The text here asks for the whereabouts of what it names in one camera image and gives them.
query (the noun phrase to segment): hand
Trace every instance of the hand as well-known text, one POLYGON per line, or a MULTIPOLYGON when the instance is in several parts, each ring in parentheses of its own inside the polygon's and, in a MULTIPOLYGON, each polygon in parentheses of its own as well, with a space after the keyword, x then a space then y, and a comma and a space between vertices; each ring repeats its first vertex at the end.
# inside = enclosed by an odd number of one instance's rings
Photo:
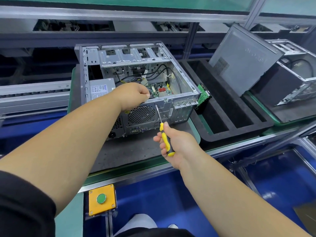
POLYGON ((110 92, 110 94, 114 96, 114 100, 119 101, 122 111, 130 111, 150 97, 149 90, 138 83, 120 85, 110 92))
POLYGON ((162 149, 161 154, 174 168, 181 171, 188 167, 191 161, 195 161, 198 155, 204 153, 191 134, 173 129, 169 127, 167 122, 164 123, 163 129, 166 135, 170 137, 171 146, 175 151, 175 155, 167 155, 166 144, 161 138, 161 132, 157 133, 157 136, 154 137, 154 141, 160 143, 160 148, 162 149))

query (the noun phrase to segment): yellow screwdriver handle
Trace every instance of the yellow screwdriver handle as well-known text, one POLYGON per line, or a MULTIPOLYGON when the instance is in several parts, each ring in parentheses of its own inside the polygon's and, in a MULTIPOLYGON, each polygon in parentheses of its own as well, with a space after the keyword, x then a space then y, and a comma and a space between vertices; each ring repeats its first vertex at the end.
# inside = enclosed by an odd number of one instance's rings
POLYGON ((163 142, 166 144, 166 150, 168 156, 173 156, 175 151, 172 149, 170 138, 166 135, 165 131, 163 130, 163 123, 160 123, 160 132, 162 135, 163 142))

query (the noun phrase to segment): forearm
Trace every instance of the forearm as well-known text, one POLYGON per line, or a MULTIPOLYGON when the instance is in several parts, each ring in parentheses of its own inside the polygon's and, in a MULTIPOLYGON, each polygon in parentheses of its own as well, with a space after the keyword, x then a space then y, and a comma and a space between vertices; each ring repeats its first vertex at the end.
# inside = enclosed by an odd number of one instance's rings
POLYGON ((6 155, 0 170, 49 195, 58 214, 82 186, 120 111, 111 93, 97 98, 6 155))
POLYGON ((207 154, 187 166, 184 183, 220 236, 310 236, 207 154))

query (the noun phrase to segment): screwdriver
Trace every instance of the screwdriver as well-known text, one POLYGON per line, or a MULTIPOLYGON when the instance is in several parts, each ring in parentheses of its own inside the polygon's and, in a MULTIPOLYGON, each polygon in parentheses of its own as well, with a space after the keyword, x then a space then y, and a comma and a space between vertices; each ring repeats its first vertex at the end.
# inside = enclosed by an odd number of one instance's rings
POLYGON ((166 133, 163 130, 163 122, 161 120, 161 116, 160 116, 157 104, 155 104, 155 106, 156 106, 159 120, 160 120, 160 129, 159 130, 161 132, 163 142, 166 144, 167 155, 173 156, 175 154, 175 151, 172 149, 170 138, 166 135, 166 133))

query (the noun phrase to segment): black foam tray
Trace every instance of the black foam tray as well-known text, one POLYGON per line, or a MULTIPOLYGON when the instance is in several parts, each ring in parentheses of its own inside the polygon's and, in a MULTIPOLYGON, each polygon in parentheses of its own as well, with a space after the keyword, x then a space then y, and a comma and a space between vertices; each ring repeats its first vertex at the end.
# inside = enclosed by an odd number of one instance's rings
POLYGON ((204 150, 256 137, 273 126, 273 120, 253 100, 240 98, 209 65, 207 58, 178 61, 196 85, 203 83, 212 98, 199 114, 213 133, 209 133, 196 111, 191 114, 204 150))

